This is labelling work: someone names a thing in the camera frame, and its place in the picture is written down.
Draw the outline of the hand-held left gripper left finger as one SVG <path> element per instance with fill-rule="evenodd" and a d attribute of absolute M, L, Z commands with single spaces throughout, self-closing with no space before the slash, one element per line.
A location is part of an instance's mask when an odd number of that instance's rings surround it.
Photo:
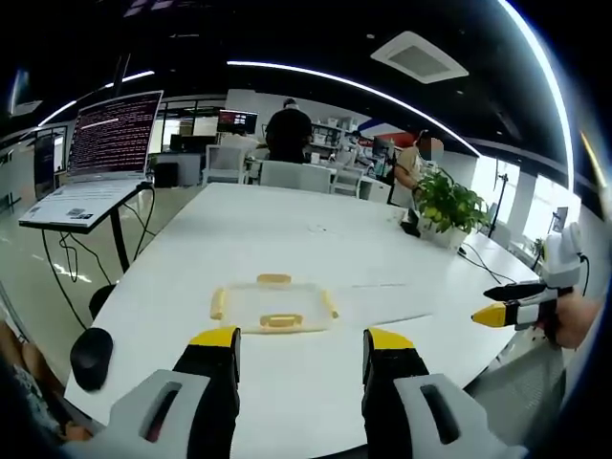
<path fill-rule="evenodd" d="M 108 425 L 64 444 L 68 458 L 228 458 L 239 413 L 240 329 L 200 333 L 112 406 Z"/>

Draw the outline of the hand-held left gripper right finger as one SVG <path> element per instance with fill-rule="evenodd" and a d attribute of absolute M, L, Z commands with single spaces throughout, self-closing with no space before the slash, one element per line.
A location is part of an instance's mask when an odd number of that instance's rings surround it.
<path fill-rule="evenodd" d="M 412 341 L 363 332 L 361 414 L 370 458 L 523 458 L 489 429 L 485 409 L 443 374 L 428 372 Z"/>

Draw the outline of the person's right hand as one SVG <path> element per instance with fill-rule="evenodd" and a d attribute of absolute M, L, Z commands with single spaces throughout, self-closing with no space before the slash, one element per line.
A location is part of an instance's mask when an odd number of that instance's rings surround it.
<path fill-rule="evenodd" d="M 569 294 L 557 299 L 555 342 L 564 349 L 578 349 L 601 309 L 601 300 Z"/>

